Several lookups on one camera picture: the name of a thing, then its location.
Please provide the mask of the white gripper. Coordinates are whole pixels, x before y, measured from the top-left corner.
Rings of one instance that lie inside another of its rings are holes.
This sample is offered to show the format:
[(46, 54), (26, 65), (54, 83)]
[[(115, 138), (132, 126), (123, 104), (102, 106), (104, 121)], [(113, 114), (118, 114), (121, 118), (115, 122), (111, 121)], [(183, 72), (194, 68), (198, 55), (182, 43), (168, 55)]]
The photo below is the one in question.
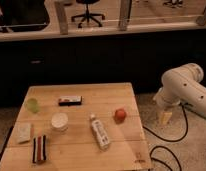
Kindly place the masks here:
[[(158, 92), (154, 95), (153, 100), (162, 109), (167, 109), (172, 106), (171, 95), (164, 87), (161, 87), (158, 90)], [(172, 117), (171, 111), (161, 111), (159, 113), (159, 123), (161, 125), (166, 125), (171, 119), (171, 117)]]

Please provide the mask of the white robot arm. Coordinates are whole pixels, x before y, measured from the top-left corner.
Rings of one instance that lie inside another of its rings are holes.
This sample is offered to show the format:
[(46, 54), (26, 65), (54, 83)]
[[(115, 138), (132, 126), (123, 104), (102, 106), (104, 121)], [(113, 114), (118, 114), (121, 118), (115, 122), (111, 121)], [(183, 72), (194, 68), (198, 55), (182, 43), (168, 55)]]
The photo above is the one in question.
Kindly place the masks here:
[(200, 84), (203, 77), (203, 69), (196, 63), (169, 69), (163, 73), (162, 87), (153, 100), (161, 111), (182, 104), (206, 120), (206, 87)]

